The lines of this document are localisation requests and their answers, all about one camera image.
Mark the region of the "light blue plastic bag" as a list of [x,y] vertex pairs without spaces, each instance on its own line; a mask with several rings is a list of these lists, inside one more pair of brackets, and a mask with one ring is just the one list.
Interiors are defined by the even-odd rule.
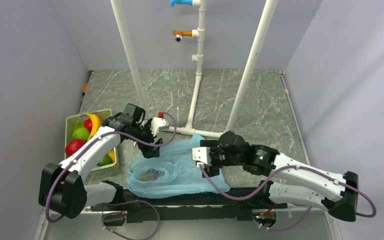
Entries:
[[163,199],[183,194],[218,193],[193,161],[192,148],[204,138],[174,140],[160,148],[160,157],[138,155],[127,169],[126,184],[141,198]]

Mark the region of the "red fake apple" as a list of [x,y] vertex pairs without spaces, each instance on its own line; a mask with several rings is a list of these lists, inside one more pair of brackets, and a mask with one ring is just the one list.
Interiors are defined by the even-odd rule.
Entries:
[[85,142],[80,138],[76,138],[69,142],[64,149],[66,157],[70,157],[75,154],[84,144]]

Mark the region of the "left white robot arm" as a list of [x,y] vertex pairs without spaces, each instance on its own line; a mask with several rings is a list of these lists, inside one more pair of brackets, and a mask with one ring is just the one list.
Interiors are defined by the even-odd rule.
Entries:
[[145,110],[127,104],[123,112],[99,123],[98,130],[79,150],[59,164],[48,163],[41,172],[38,203],[45,212],[54,211],[61,217],[73,219],[85,207],[105,204],[111,210],[124,203],[124,189],[109,180],[87,185],[85,179],[107,153],[124,140],[137,143],[142,155],[157,158],[164,144],[157,134],[169,124],[161,113],[145,119]]

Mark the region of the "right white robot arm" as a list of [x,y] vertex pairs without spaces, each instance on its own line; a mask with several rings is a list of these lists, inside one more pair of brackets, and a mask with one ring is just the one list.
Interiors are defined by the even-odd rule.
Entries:
[[[255,194],[256,203],[262,208],[288,203],[319,208],[342,221],[356,221],[359,177],[352,171],[343,174],[323,171],[269,146],[250,144],[232,131],[223,133],[217,140],[201,140],[199,147],[192,149],[192,159],[203,169],[203,177],[217,176],[221,168],[231,166],[241,166],[252,175],[267,177]],[[298,185],[275,183],[269,178]]]

